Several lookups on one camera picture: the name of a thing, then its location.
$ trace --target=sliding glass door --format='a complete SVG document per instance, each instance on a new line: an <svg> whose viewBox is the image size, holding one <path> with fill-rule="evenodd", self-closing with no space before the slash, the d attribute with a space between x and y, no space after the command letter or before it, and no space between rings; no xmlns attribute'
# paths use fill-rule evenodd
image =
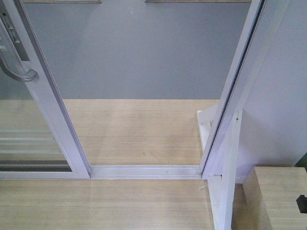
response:
<svg viewBox="0 0 307 230"><path fill-rule="evenodd" d="M0 179L89 178L22 3L0 0L0 18Z"/></svg>

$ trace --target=wooden floor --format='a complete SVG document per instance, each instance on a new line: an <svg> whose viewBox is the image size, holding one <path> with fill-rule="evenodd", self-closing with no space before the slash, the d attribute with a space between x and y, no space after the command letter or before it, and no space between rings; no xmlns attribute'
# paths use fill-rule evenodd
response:
<svg viewBox="0 0 307 230"><path fill-rule="evenodd" d="M34 100L0 100L0 138L0 161L65 161Z"/></svg>
<svg viewBox="0 0 307 230"><path fill-rule="evenodd" d="M0 181L1 230L213 230L201 180Z"/></svg>
<svg viewBox="0 0 307 230"><path fill-rule="evenodd" d="M92 165L199 164L196 113L218 100L64 100Z"/></svg>

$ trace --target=white plank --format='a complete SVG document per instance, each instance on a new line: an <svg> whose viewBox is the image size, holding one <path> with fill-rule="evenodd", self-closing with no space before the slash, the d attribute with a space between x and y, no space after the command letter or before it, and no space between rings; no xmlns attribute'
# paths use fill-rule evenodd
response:
<svg viewBox="0 0 307 230"><path fill-rule="evenodd" d="M214 230L218 229L219 206L221 200L222 178L220 175L208 177L208 190L214 221Z"/></svg>
<svg viewBox="0 0 307 230"><path fill-rule="evenodd" d="M200 138L201 138L201 150L202 153L204 152L207 140L208 140L208 136L210 133L210 129L211 129L211 124L209 122L207 123L198 123L198 128L200 131Z"/></svg>
<svg viewBox="0 0 307 230"><path fill-rule="evenodd" d="M223 161L218 230L231 230L241 120L242 111L238 111L237 114L234 114L225 136L226 146Z"/></svg>
<svg viewBox="0 0 307 230"><path fill-rule="evenodd" d="M197 120L198 123L208 123L212 122L215 118L216 110L218 104L215 104L208 109L197 111Z"/></svg>

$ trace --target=wooden block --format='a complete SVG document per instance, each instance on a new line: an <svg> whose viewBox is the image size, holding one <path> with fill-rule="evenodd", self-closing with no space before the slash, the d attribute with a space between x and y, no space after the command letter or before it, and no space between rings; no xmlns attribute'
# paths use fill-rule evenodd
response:
<svg viewBox="0 0 307 230"><path fill-rule="evenodd" d="M233 204L232 230L253 230L251 218L248 213L243 186L236 184Z"/></svg>
<svg viewBox="0 0 307 230"><path fill-rule="evenodd" d="M255 167L243 184L254 230L306 230L296 199L307 192L304 168Z"/></svg>

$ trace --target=white post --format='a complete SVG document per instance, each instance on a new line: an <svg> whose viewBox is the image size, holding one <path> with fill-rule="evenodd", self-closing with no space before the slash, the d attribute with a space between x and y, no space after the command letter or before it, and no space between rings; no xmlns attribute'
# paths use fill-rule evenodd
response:
<svg viewBox="0 0 307 230"><path fill-rule="evenodd" d="M241 120L242 111L238 111L233 115L225 135L226 146L223 159L218 230L231 230Z"/></svg>
<svg viewBox="0 0 307 230"><path fill-rule="evenodd" d="M220 201L222 190L222 178L221 175L214 175L208 177L208 190L211 203L211 211L214 222L214 230L218 229L219 214L220 214Z"/></svg>

